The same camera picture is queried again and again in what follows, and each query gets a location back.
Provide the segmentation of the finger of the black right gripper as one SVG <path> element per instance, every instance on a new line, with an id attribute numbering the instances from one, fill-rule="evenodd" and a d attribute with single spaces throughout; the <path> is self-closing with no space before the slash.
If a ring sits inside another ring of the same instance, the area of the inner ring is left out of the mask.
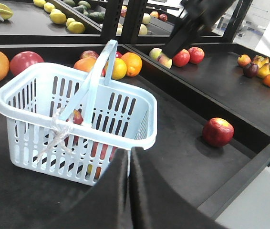
<path id="1" fill-rule="evenodd" d="M 192 42 L 191 29 L 188 26 L 175 27 L 169 40 L 163 47 L 163 53 L 169 57 L 174 57 L 181 48 Z"/>

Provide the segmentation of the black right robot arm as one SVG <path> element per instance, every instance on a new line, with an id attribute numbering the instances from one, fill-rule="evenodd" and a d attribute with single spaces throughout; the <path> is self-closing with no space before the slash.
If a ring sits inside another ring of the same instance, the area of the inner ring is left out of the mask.
<path id="1" fill-rule="evenodd" d="M 162 51 L 174 57 L 182 47 L 195 42 L 201 33 L 210 30 L 215 22 L 233 4 L 232 0 L 183 0 L 180 5 L 185 16 L 176 19 L 174 28 Z"/>

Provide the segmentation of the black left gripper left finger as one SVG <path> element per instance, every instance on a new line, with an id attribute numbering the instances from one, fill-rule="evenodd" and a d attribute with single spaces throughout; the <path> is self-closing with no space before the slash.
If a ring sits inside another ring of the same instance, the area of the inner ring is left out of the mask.
<path id="1" fill-rule="evenodd" d="M 128 154 L 115 155 L 84 198 L 51 223 L 52 229 L 122 229 L 126 203 Z"/>

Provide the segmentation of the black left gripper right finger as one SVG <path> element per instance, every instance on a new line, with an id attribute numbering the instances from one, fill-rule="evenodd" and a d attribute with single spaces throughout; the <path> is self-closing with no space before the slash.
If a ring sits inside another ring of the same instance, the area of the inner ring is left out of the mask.
<path id="1" fill-rule="evenodd" d="M 130 205 L 135 229 L 221 229 L 163 179 L 141 147 L 130 157 Z"/>

